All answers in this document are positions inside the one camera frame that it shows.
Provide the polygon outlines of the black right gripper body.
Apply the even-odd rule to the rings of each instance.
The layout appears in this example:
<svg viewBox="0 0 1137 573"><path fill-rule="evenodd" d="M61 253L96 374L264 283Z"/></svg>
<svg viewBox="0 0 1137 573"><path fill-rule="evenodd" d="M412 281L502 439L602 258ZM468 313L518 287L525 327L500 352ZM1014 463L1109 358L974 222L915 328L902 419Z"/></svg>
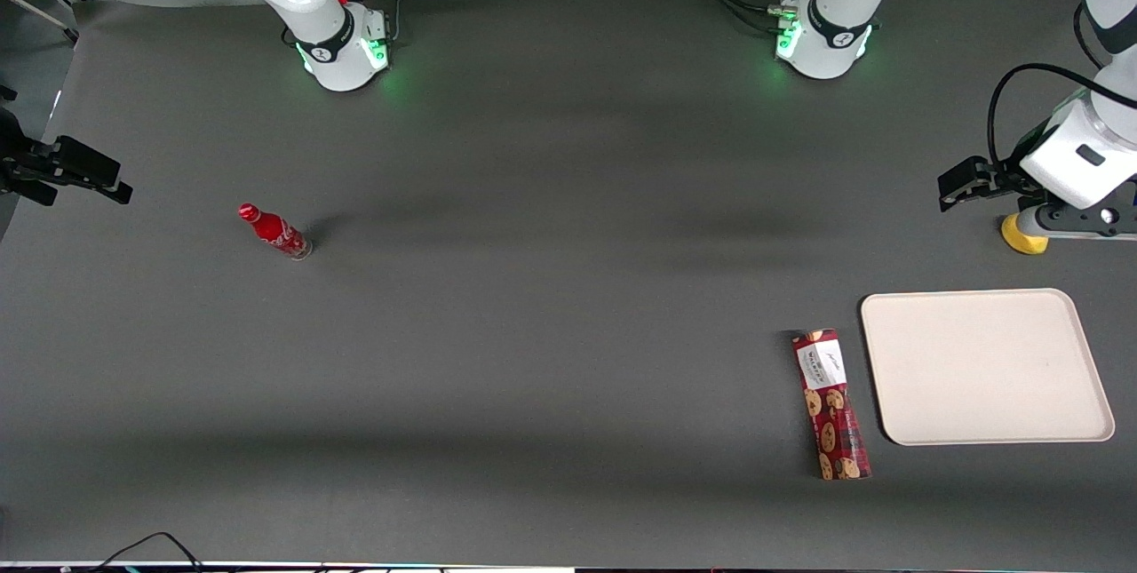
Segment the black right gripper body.
<svg viewBox="0 0 1137 573"><path fill-rule="evenodd" d="M34 204L44 204L36 156L36 140L25 135L11 111L1 108L1 196L20 196Z"/></svg>

